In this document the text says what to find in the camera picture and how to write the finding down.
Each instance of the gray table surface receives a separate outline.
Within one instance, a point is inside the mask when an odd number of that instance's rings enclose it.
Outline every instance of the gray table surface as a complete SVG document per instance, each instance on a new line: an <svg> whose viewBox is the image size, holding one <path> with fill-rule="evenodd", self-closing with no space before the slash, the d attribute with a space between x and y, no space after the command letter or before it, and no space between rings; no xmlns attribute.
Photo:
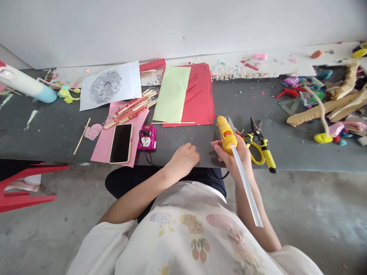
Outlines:
<svg viewBox="0 0 367 275"><path fill-rule="evenodd" d="M42 73L28 71L33 77ZM344 75L337 69L330 81ZM286 124L288 115L275 99L283 86L283 78L239 79L213 83L215 111L218 115L231 117L238 130L250 130L250 117L263 121L263 135L269 140L272 155L279 170L306 171L366 171L367 147L354 139L347 139L346 146L335 143L318 144L313 136L323 132L321 121L304 123L296 128ZM31 97L14 95L0 110L0 158L42 160L55 162L90 162L97 140L83 139L76 155L73 155L88 118L90 125L102 123L108 114L109 105L79 112L79 102L65 103L58 98L52 104L32 102ZM31 122L28 131L23 129L33 110L39 113ZM297 112L305 108L300 105ZM146 119L151 121L154 108ZM150 157L154 164L165 165L181 145L190 142L197 146L201 155L199 167L221 167L210 142L219 139L215 125L157 127L157 150ZM135 164L149 165L143 152L137 152ZM253 165L254 168L266 169Z"/></svg>

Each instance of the white wall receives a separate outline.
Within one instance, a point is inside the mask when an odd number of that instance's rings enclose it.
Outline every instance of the white wall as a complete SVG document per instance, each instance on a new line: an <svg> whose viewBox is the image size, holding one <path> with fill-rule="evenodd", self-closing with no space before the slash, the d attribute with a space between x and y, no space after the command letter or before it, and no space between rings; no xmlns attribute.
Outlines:
<svg viewBox="0 0 367 275"><path fill-rule="evenodd" d="M0 6L0 43L34 68L353 41L367 31L364 0L0 0Z"/></svg>
<svg viewBox="0 0 367 275"><path fill-rule="evenodd" d="M21 69L30 69L27 63L5 48L3 45L0 44L0 60L18 70Z"/></svg>

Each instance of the green paper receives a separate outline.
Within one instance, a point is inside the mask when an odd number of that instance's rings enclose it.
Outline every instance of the green paper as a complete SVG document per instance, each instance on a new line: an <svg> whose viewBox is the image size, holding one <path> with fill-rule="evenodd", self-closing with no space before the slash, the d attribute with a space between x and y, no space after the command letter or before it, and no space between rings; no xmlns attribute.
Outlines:
<svg viewBox="0 0 367 275"><path fill-rule="evenodd" d="M190 67L166 67L153 120L181 122Z"/></svg>

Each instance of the child's arm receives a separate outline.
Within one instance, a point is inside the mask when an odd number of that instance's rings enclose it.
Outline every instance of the child's arm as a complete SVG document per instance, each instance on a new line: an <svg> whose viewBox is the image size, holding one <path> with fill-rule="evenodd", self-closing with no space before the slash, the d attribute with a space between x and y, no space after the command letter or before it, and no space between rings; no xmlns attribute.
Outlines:
<svg viewBox="0 0 367 275"><path fill-rule="evenodd" d="M137 219L154 198L187 176L199 160L196 146L190 143L181 146L165 167L119 198L98 223L124 223Z"/></svg>
<svg viewBox="0 0 367 275"><path fill-rule="evenodd" d="M211 144L214 146L214 150L219 155L219 160L224 161L228 171L231 173L232 178L236 184L236 209L237 209L237 216L243 222L243 224L247 227L247 229L252 233L261 247L267 251L277 251L282 248L277 235L271 223L266 215L263 200L261 198L261 194L259 188L256 184L255 177L252 171L252 164L251 164L251 153L250 150L247 148L244 140L239 136L236 135L237 139L237 151L241 158L242 165L245 169L246 176L248 182L251 187L251 191L253 197L255 199L257 208L260 213L261 220L263 222L264 227L260 228L255 226L252 212L250 208L250 204L247 200L245 187L242 182L240 172L238 170L236 161L233 156L227 154L220 145L222 145L222 141L213 141Z"/></svg>

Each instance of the phone case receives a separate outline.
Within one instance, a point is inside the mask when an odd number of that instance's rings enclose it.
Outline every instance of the phone case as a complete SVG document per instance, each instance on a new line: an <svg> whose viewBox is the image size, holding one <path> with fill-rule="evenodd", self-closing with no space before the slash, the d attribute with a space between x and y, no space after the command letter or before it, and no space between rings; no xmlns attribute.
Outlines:
<svg viewBox="0 0 367 275"><path fill-rule="evenodd" d="M130 158L131 158L131 146L132 146L132 143L133 143L133 133L134 133L134 125L133 124L130 124L131 125L131 133L130 133L130 142L129 142L129 155L127 157L127 161L126 162L110 162L110 164L124 164L124 163L129 163L130 162ZM116 131L116 127L118 125L115 126L114 128L114 138L115 138L115 131ZM112 140L112 143L111 143L111 150L110 150L110 157L109 159L111 159L111 153L112 153L112 145L114 144L114 140Z"/></svg>

